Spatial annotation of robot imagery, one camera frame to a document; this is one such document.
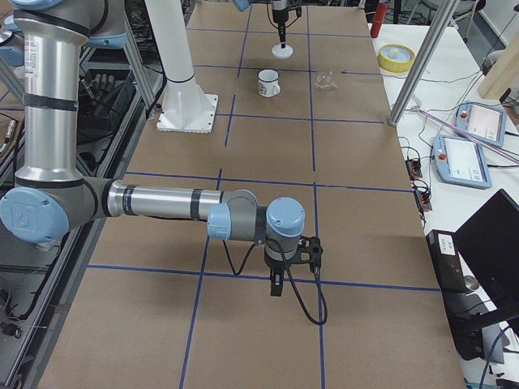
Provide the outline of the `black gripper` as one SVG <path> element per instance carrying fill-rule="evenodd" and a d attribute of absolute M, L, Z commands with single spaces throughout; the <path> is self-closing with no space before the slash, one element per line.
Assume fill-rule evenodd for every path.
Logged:
<path fill-rule="evenodd" d="M 277 28 L 278 36 L 280 39 L 280 47 L 282 49 L 286 48 L 285 30 L 286 24 L 289 20 L 289 12 L 290 9 L 288 7 L 282 9 L 272 8 L 272 21 L 274 22 L 274 26 Z"/>
<path fill-rule="evenodd" d="M 280 297 L 283 291 L 283 279 L 289 268 L 283 260 L 275 260 L 268 255 L 264 257 L 264 261 L 270 269 L 270 295 Z"/>

